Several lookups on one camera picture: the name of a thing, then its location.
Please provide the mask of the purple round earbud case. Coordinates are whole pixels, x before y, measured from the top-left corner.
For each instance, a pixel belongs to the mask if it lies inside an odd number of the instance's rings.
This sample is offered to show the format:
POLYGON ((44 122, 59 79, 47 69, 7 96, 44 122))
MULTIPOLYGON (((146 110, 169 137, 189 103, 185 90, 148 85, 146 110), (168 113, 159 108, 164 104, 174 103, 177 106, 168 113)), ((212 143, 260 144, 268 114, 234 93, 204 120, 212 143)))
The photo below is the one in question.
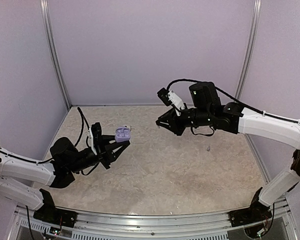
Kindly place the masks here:
POLYGON ((114 138, 117 143, 129 141, 131 139, 131 129, 127 126, 117 127, 114 138))

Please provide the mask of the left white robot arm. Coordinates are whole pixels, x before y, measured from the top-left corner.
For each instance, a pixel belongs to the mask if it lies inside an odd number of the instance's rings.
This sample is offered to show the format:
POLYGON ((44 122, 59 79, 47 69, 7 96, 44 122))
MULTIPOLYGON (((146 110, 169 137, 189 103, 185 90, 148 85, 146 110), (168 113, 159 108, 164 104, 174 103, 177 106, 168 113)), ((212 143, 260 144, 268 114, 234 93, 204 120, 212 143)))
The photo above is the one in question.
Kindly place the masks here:
POLYGON ((19 180, 63 189, 75 180, 75 174, 89 167, 102 164, 109 169, 129 145, 129 141, 116 142, 113 135, 102 135, 90 147, 79 151, 67 137, 62 137, 50 148, 52 159, 48 162, 25 158, 0 147, 0 195, 40 213, 51 223, 56 222, 60 211, 51 194, 19 180))

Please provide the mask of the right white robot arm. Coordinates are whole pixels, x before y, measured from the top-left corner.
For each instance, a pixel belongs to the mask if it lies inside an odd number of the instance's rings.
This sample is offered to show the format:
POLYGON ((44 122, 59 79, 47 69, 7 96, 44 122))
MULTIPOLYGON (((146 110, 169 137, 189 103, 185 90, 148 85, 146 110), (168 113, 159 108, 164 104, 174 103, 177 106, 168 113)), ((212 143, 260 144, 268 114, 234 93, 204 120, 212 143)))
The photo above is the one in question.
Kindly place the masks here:
POLYGON ((194 130, 208 126, 213 131, 259 136, 295 149, 291 167, 282 170, 255 193, 245 216, 250 222, 256 222, 265 214, 265 208, 300 182, 300 119, 256 109, 216 87, 213 82, 190 79, 189 83, 193 108, 187 107, 170 89, 171 83, 157 92, 158 98, 171 108, 158 117, 157 126, 177 136, 181 136, 186 128, 194 130))

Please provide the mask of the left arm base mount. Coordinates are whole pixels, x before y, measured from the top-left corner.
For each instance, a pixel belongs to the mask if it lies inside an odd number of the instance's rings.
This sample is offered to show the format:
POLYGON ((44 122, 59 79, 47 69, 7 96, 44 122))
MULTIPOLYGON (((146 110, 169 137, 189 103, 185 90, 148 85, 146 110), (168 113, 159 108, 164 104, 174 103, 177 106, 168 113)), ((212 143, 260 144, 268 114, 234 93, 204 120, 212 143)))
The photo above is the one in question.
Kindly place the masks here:
POLYGON ((48 191, 44 189, 39 191, 43 196, 43 206, 34 211, 33 218, 50 224, 73 228, 78 214, 75 211, 57 208, 48 191))

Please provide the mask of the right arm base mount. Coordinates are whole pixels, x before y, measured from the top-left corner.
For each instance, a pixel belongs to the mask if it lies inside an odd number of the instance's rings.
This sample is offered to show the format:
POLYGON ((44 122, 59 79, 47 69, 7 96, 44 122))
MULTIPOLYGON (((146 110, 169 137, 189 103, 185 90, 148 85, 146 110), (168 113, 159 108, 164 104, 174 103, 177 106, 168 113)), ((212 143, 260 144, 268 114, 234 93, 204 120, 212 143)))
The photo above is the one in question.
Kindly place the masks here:
POLYGON ((271 219, 273 217, 269 206, 259 202, 259 195, 262 187, 256 191, 249 207, 232 210, 228 213, 232 227, 252 224, 255 222, 271 219))

